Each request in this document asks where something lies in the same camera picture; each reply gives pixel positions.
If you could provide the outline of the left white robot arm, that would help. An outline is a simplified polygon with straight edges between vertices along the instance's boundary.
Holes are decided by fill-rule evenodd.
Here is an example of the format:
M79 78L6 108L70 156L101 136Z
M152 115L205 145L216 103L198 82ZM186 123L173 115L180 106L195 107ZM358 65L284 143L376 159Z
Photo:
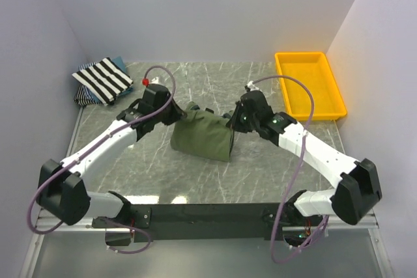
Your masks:
M88 179L153 131L155 125L169 126L185 116L174 101L160 109L146 105L142 99L134 101L84 148L60 162L48 160L43 164L36 203L67 225L84 217L106 217L115 227L129 224L133 218L130 201L114 191L88 191Z

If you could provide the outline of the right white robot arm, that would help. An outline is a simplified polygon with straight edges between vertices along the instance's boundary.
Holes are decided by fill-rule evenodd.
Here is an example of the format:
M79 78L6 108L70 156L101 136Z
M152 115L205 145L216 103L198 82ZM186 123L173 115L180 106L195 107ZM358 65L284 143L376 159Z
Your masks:
M293 225L301 225L315 215L335 215L346 224L356 225L382 199L377 166L371 160L358 161L337 151L288 114L274 113L264 100L239 100L228 126L241 133L257 132L261 138L298 156L332 186L292 196L284 207Z

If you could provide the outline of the green motorcycle tank top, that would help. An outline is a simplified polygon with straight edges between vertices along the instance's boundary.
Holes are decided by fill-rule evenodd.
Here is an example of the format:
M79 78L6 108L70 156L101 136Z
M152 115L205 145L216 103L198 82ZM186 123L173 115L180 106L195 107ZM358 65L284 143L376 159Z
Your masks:
M215 161L229 162L234 144L234 131L227 127L233 115L228 111L216 115L189 102L186 117L175 123L170 139L173 150Z

